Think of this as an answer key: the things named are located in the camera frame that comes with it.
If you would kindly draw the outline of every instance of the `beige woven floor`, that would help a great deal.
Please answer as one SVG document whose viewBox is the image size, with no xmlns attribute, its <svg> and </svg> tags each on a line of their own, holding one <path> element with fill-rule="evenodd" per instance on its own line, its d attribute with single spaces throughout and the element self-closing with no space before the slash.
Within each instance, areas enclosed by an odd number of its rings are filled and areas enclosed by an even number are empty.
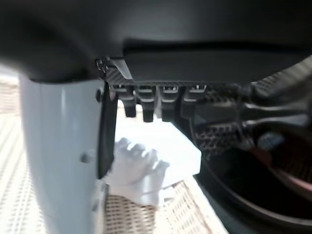
<svg viewBox="0 0 312 234">
<path fill-rule="evenodd" d="M 118 118 L 124 118 L 123 111 Z M 174 186 L 163 207 L 108 196 L 105 234 L 226 234 L 191 177 Z M 46 233 L 27 167 L 17 79 L 0 76 L 0 234 Z"/>
</svg>

